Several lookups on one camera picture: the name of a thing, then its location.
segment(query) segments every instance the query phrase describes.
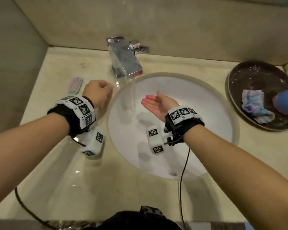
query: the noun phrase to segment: wristband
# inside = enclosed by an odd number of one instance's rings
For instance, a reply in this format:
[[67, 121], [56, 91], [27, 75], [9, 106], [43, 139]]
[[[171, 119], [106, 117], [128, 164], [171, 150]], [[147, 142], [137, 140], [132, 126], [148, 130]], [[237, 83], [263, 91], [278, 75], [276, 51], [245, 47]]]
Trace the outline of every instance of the wristband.
[[69, 134], [72, 138], [82, 134], [96, 121], [94, 106], [85, 96], [67, 96], [56, 101], [56, 106], [47, 114], [57, 113], [69, 123]]
[[165, 131], [173, 132], [173, 139], [169, 138], [169, 143], [183, 143], [183, 135], [198, 124], [205, 126], [200, 115], [198, 115], [193, 109], [184, 106], [170, 109], [168, 114], [165, 116]]

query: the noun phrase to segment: washcloth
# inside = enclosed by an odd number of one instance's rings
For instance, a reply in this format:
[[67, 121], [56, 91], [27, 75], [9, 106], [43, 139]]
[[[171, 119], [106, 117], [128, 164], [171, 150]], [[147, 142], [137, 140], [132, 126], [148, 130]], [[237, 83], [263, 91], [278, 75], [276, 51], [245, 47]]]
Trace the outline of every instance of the washcloth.
[[264, 93], [261, 90], [244, 89], [241, 108], [259, 124], [269, 123], [275, 118], [273, 112], [264, 108]]

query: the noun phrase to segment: blue bottle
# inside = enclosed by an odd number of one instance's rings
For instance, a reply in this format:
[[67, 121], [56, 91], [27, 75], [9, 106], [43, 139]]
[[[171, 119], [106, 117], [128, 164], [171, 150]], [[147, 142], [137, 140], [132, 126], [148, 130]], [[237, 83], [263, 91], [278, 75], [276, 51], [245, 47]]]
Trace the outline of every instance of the blue bottle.
[[288, 115], [288, 90], [277, 94], [272, 101], [278, 112]]

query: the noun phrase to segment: hand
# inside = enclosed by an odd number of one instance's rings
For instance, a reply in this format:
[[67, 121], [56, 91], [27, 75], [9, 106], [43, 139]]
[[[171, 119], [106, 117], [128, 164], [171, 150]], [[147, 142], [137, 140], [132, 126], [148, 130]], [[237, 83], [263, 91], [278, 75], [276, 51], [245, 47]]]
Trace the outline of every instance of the hand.
[[103, 107], [107, 99], [111, 99], [113, 85], [104, 80], [91, 80], [85, 85], [82, 96], [88, 97], [94, 104], [94, 108]]
[[157, 92], [157, 96], [146, 95], [146, 98], [142, 99], [141, 104], [162, 122], [165, 122], [165, 116], [170, 109], [179, 106], [175, 99], [165, 96], [159, 91]]

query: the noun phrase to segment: sink rim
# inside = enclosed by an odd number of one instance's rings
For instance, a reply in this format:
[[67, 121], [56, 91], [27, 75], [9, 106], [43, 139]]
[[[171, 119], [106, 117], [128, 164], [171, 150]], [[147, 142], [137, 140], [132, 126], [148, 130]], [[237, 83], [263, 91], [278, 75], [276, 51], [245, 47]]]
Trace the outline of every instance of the sink rim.
[[[239, 125], [239, 120], [238, 120], [238, 115], [237, 113], [234, 111], [234, 108], [231, 106], [230, 102], [226, 99], [226, 97], [219, 92], [217, 89], [215, 89], [212, 85], [208, 84], [205, 81], [202, 81], [201, 79], [195, 78], [195, 77], [191, 77], [189, 75], [185, 75], [185, 74], [181, 74], [181, 73], [171, 73], [171, 72], [155, 72], [155, 73], [149, 73], [149, 74], [143, 74], [141, 76], [136, 77], [135, 82], [140, 82], [144, 79], [148, 79], [151, 77], [176, 77], [176, 78], [181, 78], [181, 79], [185, 79], [191, 82], [195, 82], [205, 88], [207, 88], [209, 91], [211, 91], [213, 94], [215, 94], [220, 101], [223, 103], [223, 105], [226, 108], [227, 114], [230, 117], [231, 123], [232, 123], [232, 132], [233, 132], [233, 137], [232, 137], [232, 143], [235, 145], [238, 145], [239, 143], [239, 139], [240, 139], [240, 125]], [[108, 135], [108, 139], [111, 142], [111, 145], [113, 147], [115, 147], [115, 150], [118, 152], [118, 154], [125, 160], [128, 162], [128, 164], [130, 164], [132, 167], [135, 167], [136, 169], [144, 172], [145, 174], [154, 176], [156, 178], [162, 178], [162, 179], [166, 179], [166, 180], [172, 180], [172, 181], [177, 181], [175, 179], [169, 179], [169, 178], [163, 178], [154, 174], [150, 174], [147, 173], [144, 170], [141, 170], [140, 168], [134, 166], [131, 162], [129, 162], [117, 149], [117, 147], [115, 146], [114, 142], [112, 141], [111, 137], [110, 137], [110, 132], [109, 132], [109, 117], [110, 117], [110, 110], [114, 104], [114, 102], [116, 101], [118, 94], [122, 91], [124, 91], [127, 88], [131, 87], [131, 82], [125, 84], [122, 88], [119, 88], [117, 90], [117, 92], [114, 93], [111, 101], [109, 102], [108, 106], [107, 106], [107, 115], [106, 117], [106, 131], [107, 131], [107, 135]]]

